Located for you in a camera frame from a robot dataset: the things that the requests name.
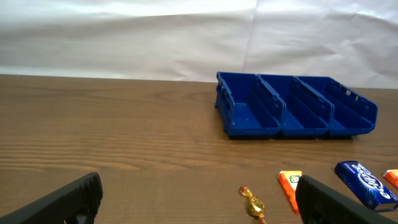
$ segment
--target wood grain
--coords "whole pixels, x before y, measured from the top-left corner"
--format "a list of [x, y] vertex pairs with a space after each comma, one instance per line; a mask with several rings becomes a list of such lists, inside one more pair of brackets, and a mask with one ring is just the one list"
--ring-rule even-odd
[[257, 223], [240, 185], [263, 199], [268, 224], [301, 223], [280, 170], [302, 170], [358, 201], [333, 173], [337, 162], [359, 160], [380, 179], [398, 169], [398, 90], [356, 89], [379, 106], [370, 134], [249, 141], [223, 132], [215, 86], [0, 76], [0, 216], [97, 171], [96, 223]]

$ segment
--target white backdrop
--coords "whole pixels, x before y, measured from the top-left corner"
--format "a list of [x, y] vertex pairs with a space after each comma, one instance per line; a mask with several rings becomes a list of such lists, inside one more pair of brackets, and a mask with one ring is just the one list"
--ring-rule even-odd
[[0, 73], [398, 88], [396, 0], [2, 0]]

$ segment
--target gold wrapped candy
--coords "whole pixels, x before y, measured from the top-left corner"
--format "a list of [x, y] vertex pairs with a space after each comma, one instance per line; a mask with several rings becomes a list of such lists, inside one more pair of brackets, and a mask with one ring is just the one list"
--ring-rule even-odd
[[264, 203], [256, 196], [253, 196], [251, 191], [245, 186], [242, 186], [239, 192], [242, 196], [248, 198], [247, 208], [249, 213], [255, 217], [259, 217], [262, 224], [267, 224], [264, 218]]

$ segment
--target blue bin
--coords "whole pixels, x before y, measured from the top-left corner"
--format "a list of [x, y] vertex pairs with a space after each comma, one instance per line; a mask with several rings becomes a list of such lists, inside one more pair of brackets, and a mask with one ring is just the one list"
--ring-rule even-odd
[[275, 136], [281, 130], [284, 102], [255, 74], [217, 73], [218, 108], [228, 136]]
[[367, 134], [376, 125], [377, 105], [329, 77], [299, 77], [335, 106], [331, 136]]
[[333, 105], [322, 94], [288, 75], [260, 75], [285, 101], [283, 136], [326, 135], [333, 117]]

